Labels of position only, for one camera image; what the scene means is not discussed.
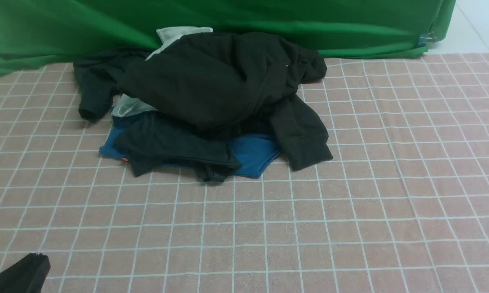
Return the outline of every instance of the pile of clothes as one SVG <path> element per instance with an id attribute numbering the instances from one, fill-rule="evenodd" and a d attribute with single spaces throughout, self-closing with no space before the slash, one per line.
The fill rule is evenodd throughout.
<path id="1" fill-rule="evenodd" d="M 100 153 L 128 161 L 134 175 L 171 164 L 203 181 L 259 178 L 280 152 L 295 171 L 332 159 L 328 131 L 298 96 L 326 74 L 316 50 L 262 32 L 157 30 L 154 52 L 124 48 L 74 61 L 79 113 L 96 122 L 112 108 Z"/>

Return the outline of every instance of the green cloth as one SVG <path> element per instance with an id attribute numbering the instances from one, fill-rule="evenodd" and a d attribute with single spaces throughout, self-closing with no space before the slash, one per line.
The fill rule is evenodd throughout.
<path id="1" fill-rule="evenodd" d="M 157 28 L 264 31 L 325 57 L 416 57 L 455 0 L 0 0 L 0 75 L 108 48 L 157 48 Z"/>

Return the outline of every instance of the pink grid mat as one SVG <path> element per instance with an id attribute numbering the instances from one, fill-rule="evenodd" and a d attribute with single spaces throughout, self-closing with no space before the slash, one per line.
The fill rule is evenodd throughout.
<path id="1" fill-rule="evenodd" d="M 489 54 L 328 59 L 299 94 L 335 159 L 260 180 L 98 156 L 72 65 L 0 78 L 0 271 L 44 293 L 489 292 Z"/>

